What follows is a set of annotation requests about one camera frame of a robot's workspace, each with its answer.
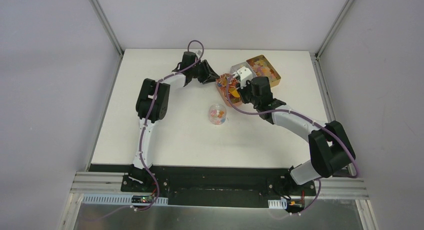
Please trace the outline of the orange tray of lollipops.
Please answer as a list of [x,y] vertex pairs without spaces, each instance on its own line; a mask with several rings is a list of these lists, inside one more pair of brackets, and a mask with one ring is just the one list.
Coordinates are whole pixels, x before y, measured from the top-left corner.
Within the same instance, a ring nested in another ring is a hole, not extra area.
[[232,107],[232,105],[238,107],[243,104],[241,96],[240,98],[234,98],[229,94],[228,90],[230,86],[236,87],[238,81],[235,78],[231,78],[230,82],[228,82],[228,78],[232,77],[230,73],[224,73],[219,76],[219,79],[215,81],[216,88],[223,99],[224,103]]

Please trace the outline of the yellow plastic scoop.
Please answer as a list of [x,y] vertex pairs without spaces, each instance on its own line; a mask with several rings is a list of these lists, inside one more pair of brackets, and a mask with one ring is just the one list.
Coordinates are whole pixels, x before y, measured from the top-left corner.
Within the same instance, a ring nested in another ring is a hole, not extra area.
[[235,86],[230,86],[228,89],[228,93],[234,98],[240,98],[240,94]]

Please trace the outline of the clear plastic jar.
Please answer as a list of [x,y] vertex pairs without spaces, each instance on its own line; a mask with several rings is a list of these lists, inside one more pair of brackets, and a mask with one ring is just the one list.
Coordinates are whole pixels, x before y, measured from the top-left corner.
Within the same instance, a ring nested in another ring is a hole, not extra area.
[[208,119],[214,125],[221,125],[227,119],[226,107],[222,104],[213,104],[208,110]]

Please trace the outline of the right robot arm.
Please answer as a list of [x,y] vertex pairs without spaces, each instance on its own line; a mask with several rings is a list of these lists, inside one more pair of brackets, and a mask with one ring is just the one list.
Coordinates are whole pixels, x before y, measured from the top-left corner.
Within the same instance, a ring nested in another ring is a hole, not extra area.
[[253,105],[254,115],[291,131],[308,143],[310,159],[285,176],[283,186],[288,194],[296,195],[307,182],[329,178],[347,165],[356,164],[355,152],[340,122],[318,122],[293,110],[274,98],[267,77],[243,79],[237,84],[237,92],[244,104]]

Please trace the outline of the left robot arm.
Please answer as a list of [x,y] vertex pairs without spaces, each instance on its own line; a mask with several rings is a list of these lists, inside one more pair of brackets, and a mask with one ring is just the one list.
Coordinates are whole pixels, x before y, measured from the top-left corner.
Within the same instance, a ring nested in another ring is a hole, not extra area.
[[149,191],[153,185],[152,181],[156,179],[150,170],[153,165],[150,154],[153,149],[151,138],[156,124],[166,116],[171,89],[183,88],[193,79],[204,85],[213,83],[219,78],[208,61],[202,59],[203,54],[187,50],[171,74],[159,80],[146,78],[142,83],[135,104],[139,118],[139,139],[132,163],[134,168],[141,171],[133,180],[134,187],[140,192]]

